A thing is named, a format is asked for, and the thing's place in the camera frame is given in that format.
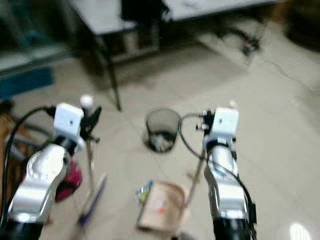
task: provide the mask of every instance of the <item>table leg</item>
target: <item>table leg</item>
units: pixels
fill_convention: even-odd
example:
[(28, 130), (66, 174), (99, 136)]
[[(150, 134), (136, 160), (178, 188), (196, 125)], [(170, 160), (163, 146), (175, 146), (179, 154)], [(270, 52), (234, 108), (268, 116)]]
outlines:
[(107, 62), (107, 68), (108, 68), (108, 72), (109, 72), (109, 76), (110, 76), (110, 80), (111, 80), (111, 86), (114, 92), (114, 96), (115, 96), (115, 101), (116, 101), (116, 108), (118, 109), (119, 112), (122, 111), (122, 107), (121, 107), (121, 102), (120, 102), (120, 95), (119, 95), (119, 91), (118, 91), (118, 82), (117, 82), (117, 78), (116, 78), (116, 73), (115, 73), (115, 66), (114, 63), (112, 61), (112, 44), (108, 38), (108, 36), (106, 37), (106, 45), (105, 45), (105, 41), (99, 36), (96, 37), (96, 41), (99, 47), (99, 50), (101, 51), (103, 57), (105, 58), (106, 62)]
[[(266, 17), (266, 18), (260, 17), (260, 16), (256, 17), (256, 20), (258, 22), (258, 26), (255, 30), (253, 38), (259, 42), (260, 50), (261, 50), (261, 41), (262, 41), (263, 37), (265, 36), (265, 33), (269, 27), (269, 24), (275, 15), (275, 12), (276, 12), (275, 6), (277, 6), (277, 4), (271, 6), (271, 15), (269, 17)], [(247, 66), (250, 66), (252, 64), (253, 58), (254, 58), (254, 56), (252, 54), (250, 54), (247, 57)]]

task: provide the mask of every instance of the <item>white table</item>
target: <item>white table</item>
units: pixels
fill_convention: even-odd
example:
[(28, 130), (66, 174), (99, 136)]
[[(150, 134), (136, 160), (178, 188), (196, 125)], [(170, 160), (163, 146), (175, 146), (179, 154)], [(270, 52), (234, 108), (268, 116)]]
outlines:
[[(280, 2), (280, 0), (164, 0), (170, 8), (173, 21), (183, 21), (201, 16), (213, 15), (248, 7)], [(112, 87), (116, 96), (117, 108), (121, 111), (118, 85), (113, 61), (103, 45), (101, 36), (120, 33), (135, 27), (134, 22), (123, 21), (121, 0), (70, 0), (81, 20), (92, 32), (96, 42), (104, 48), (103, 55), (107, 60)]]

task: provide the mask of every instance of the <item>black bag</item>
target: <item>black bag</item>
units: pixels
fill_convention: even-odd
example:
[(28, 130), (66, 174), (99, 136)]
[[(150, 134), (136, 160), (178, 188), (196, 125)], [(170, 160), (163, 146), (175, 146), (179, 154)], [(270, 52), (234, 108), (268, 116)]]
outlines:
[(169, 8), (163, 0), (121, 0), (121, 18), (137, 21), (150, 27), (152, 23), (161, 22)]

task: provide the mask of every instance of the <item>black cable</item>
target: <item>black cable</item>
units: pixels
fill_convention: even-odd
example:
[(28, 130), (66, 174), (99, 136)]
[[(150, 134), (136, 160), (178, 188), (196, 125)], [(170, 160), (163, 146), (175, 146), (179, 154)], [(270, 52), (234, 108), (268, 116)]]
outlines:
[[(14, 121), (14, 122), (18, 122), (20, 117), (13, 114), (12, 112), (9, 113), (10, 118)], [(37, 122), (31, 122), (31, 121), (26, 121), (23, 123), (23, 126), (26, 129), (41, 133), (43, 135), (46, 135), (48, 139), (52, 139), (53, 138), (53, 132), (48, 131), (47, 129), (45, 129), (44, 126), (39, 125)]]
[(7, 218), (7, 179), (8, 179), (8, 166), (9, 166), (9, 159), (10, 159), (10, 150), (11, 146), (14, 140), (14, 137), (20, 127), (20, 125), (31, 115), (40, 112), (40, 111), (46, 111), (50, 116), (52, 116), (54, 112), (54, 107), (47, 107), (47, 106), (41, 106), (37, 107), (31, 111), (29, 111), (27, 114), (25, 114), (14, 126), (10, 138), (6, 144), (5, 147), (5, 154), (4, 154), (4, 163), (3, 163), (3, 172), (2, 172), (2, 197), (1, 197), (1, 220), (0, 220), (0, 229), (3, 226), (5, 219)]
[(205, 158), (203, 156), (201, 156), (199, 153), (197, 153), (195, 150), (192, 149), (192, 147), (187, 143), (183, 133), (182, 133), (182, 122), (183, 120), (185, 119), (188, 119), (188, 118), (201, 118), (202, 116), (200, 114), (197, 114), (197, 113), (189, 113), (183, 117), (180, 118), (179, 122), (178, 122), (178, 132), (179, 132), (179, 135), (184, 143), (184, 145), (186, 146), (186, 148), (191, 152), (193, 153), (196, 157), (198, 157), (200, 160), (206, 160), (207, 162), (210, 162), (212, 164), (214, 164), (215, 166), (218, 166), (219, 168), (222, 168), (225, 172), (227, 172), (228, 174), (230, 174), (231, 176), (234, 177), (234, 179), (239, 183), (239, 185), (243, 188), (243, 191), (244, 191), (244, 194), (245, 194), (245, 197), (246, 197), (246, 200), (247, 200), (247, 204), (248, 204), (248, 213), (249, 213), (249, 226), (250, 226), (250, 230), (251, 230), (251, 236), (253, 237), (253, 239), (255, 240), (256, 239), (256, 230), (254, 228), (254, 223), (253, 220), (252, 220), (252, 216), (253, 216), (253, 202), (252, 202), (252, 199), (251, 199), (251, 196), (249, 194), (249, 191), (248, 189), (246, 188), (246, 186), (244, 185), (244, 183), (240, 180), (240, 178), (238, 176), (236, 176), (233, 172), (231, 172), (230, 170), (226, 169), (224, 166), (221, 166), (220, 164), (216, 163), (216, 162), (213, 162), (213, 161), (209, 161), (208, 158)]
[(273, 65), (278, 72), (285, 76), (287, 79), (291, 80), (292, 82), (296, 82), (298, 84), (300, 84), (303, 88), (305, 88), (307, 91), (309, 91), (311, 94), (319, 94), (320, 90), (312, 90), (306, 83), (304, 83), (303, 81), (299, 80), (298, 78), (294, 78), (293, 76), (290, 76), (289, 74), (286, 73), (286, 71), (281, 67), (280, 64), (275, 63), (271, 60), (268, 59), (262, 59), (264, 62), (266, 62), (267, 64)]
[(201, 160), (207, 160), (205, 157), (201, 156), (201, 154), (197, 153), (195, 150), (192, 149), (192, 147), (190, 147), (190, 145), (187, 143), (183, 133), (182, 133), (182, 130), (181, 130), (181, 125), (182, 125), (182, 122), (185, 120), (185, 119), (188, 119), (188, 118), (201, 118), (201, 115), (200, 114), (197, 114), (197, 113), (189, 113), (187, 115), (184, 115), (183, 117), (180, 118), (179, 122), (178, 122), (178, 132), (179, 132), (179, 135), (184, 143), (184, 145), (186, 146), (186, 148), (191, 152), (193, 153), (195, 156), (197, 156), (199, 159)]

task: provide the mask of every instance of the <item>tiled floor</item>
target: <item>tiled floor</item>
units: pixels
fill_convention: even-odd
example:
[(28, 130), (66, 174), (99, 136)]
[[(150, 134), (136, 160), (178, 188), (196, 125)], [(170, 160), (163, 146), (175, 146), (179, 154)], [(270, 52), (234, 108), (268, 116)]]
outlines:
[[(277, 30), (269, 36), (268, 46), (249, 70), (199, 45), (117, 67), (122, 113), (113, 105), (107, 80), (89, 75), (78, 60), (54, 67), (54, 86), (16, 97), (20, 113), (41, 104), (78, 104), (84, 93), (92, 94), (103, 108), (95, 130), (101, 137), (95, 166), (97, 178), (108, 174), (107, 188), (90, 223), (78, 228), (88, 189), (84, 178), (72, 198), (54, 206), (54, 224), (44, 228), (42, 239), (154, 239), (135, 230), (139, 214), (135, 191), (150, 179), (189, 186), (186, 173), (197, 161), (180, 139), (168, 154), (146, 149), (142, 142), (146, 113), (169, 107), (184, 115), (224, 106), (229, 100), (239, 105), (239, 173), (256, 202), (258, 239), (292, 240), (294, 223), (313, 240), (320, 239), (320, 55), (291, 43)], [(44, 116), (41, 119), (50, 124)], [(199, 149), (201, 135), (194, 126), (187, 124), (186, 134)], [(85, 173), (85, 153), (77, 157)], [(183, 231), (197, 240), (214, 239), (204, 176), (190, 210)]]

